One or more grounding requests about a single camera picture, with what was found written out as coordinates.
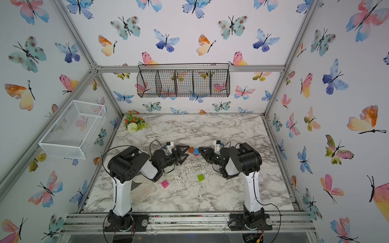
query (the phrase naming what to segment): potted plant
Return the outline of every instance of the potted plant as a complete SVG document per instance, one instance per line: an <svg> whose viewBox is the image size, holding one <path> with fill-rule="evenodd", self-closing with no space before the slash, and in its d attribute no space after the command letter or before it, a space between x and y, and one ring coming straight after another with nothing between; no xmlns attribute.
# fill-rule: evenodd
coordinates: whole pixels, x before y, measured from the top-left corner
<svg viewBox="0 0 389 243"><path fill-rule="evenodd" d="M133 111L125 113L124 126L136 139L143 139L149 133L149 124L135 114Z"/></svg>

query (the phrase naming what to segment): white flower pot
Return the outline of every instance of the white flower pot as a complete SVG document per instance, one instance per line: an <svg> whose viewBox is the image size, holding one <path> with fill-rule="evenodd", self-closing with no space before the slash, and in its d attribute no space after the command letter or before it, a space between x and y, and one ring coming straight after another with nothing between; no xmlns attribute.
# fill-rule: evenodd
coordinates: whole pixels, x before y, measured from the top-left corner
<svg viewBox="0 0 389 243"><path fill-rule="evenodd" d="M149 133L149 130L144 128L144 129L142 129L142 130L140 130L140 131L137 131L137 132L135 132L135 133L131 133L131 135L132 135L134 138L140 140L140 139L145 138L145 137L147 136L148 133Z"/></svg>

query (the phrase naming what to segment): green toy block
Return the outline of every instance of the green toy block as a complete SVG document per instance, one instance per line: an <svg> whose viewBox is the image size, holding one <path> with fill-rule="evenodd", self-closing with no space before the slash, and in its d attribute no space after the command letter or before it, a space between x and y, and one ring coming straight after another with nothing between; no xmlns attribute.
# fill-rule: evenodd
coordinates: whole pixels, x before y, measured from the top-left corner
<svg viewBox="0 0 389 243"><path fill-rule="evenodd" d="M199 182L205 180L203 174L198 175L197 179L198 179Z"/></svg>

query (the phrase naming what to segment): black wire basket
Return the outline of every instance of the black wire basket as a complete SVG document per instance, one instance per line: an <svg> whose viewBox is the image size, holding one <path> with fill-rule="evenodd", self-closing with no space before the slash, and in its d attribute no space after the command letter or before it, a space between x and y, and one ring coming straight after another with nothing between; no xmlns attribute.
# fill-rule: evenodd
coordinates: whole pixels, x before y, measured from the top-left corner
<svg viewBox="0 0 389 243"><path fill-rule="evenodd" d="M138 67L137 93L141 98L230 95L229 64L142 64Z"/></svg>

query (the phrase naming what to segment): wire mesh basket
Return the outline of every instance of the wire mesh basket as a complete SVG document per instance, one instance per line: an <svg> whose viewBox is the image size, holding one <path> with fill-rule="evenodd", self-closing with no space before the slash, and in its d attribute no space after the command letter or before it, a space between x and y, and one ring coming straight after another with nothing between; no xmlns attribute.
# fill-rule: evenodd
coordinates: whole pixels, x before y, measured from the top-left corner
<svg viewBox="0 0 389 243"><path fill-rule="evenodd" d="M230 95L229 64L138 65L137 92L143 97L228 97Z"/></svg>
<svg viewBox="0 0 389 243"><path fill-rule="evenodd" d="M72 100L38 144L51 156L86 159L87 148L105 123L105 113L104 105Z"/></svg>

